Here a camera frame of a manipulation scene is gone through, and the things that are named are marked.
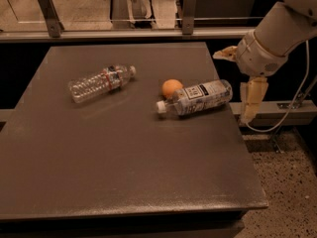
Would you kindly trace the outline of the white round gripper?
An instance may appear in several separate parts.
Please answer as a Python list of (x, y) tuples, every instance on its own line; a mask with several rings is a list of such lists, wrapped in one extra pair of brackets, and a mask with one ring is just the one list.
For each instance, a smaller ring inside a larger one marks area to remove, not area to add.
[(243, 124), (250, 123), (260, 110), (268, 89), (267, 77), (274, 75), (288, 60), (288, 57), (276, 56), (263, 48), (254, 30), (248, 31), (237, 46), (217, 51), (212, 58), (236, 62), (240, 72), (251, 77), (240, 85), (240, 120)]

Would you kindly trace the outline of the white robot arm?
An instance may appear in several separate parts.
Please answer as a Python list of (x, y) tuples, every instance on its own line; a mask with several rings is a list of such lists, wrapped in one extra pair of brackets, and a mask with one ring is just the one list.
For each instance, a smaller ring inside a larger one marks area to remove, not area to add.
[(239, 43), (216, 52), (216, 60), (237, 64), (250, 79), (240, 87), (240, 120), (249, 124), (257, 115), (268, 89), (267, 79), (300, 44), (317, 36), (317, 0), (281, 0)]

